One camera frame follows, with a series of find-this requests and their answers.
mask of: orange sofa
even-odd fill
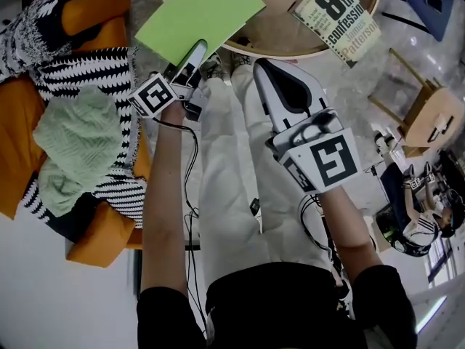
[[[97,24],[101,29],[75,52],[126,47],[123,14],[130,0],[72,0],[65,4],[62,26],[72,36]],[[44,102],[25,74],[0,84],[0,212],[14,219],[31,175],[46,158],[32,131],[44,112]],[[134,164],[134,176],[148,179],[150,154],[142,131]],[[107,202],[98,204],[83,236],[71,247],[67,260],[100,267],[109,266],[124,248],[142,248],[142,230],[132,219],[115,211]]]

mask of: hand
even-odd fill
[[[161,113],[161,120],[170,124],[182,125],[185,116],[186,110],[182,106],[182,102],[174,101],[163,110]]]

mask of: mint green knitted cloth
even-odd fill
[[[123,140],[113,98],[94,86],[74,99],[52,98],[33,137],[48,155],[37,179],[40,197],[57,217],[102,182]]]

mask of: green book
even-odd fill
[[[173,65],[179,65],[194,44],[204,39],[208,45],[205,60],[264,8],[262,0],[166,0],[136,39]]]

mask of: seated person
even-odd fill
[[[455,233],[455,229],[460,227],[464,221],[465,206],[461,197],[450,190],[444,195],[442,202],[445,206],[440,210],[432,195],[434,174],[429,163],[426,163],[424,170],[426,201],[421,206],[412,189],[416,183],[413,165],[410,165],[402,174],[392,160],[391,152],[395,146],[393,136],[383,137],[379,133],[375,137],[375,143],[377,152],[386,163],[381,182],[404,237],[419,246],[427,246],[434,241],[434,235],[438,229],[443,238],[450,238]]]

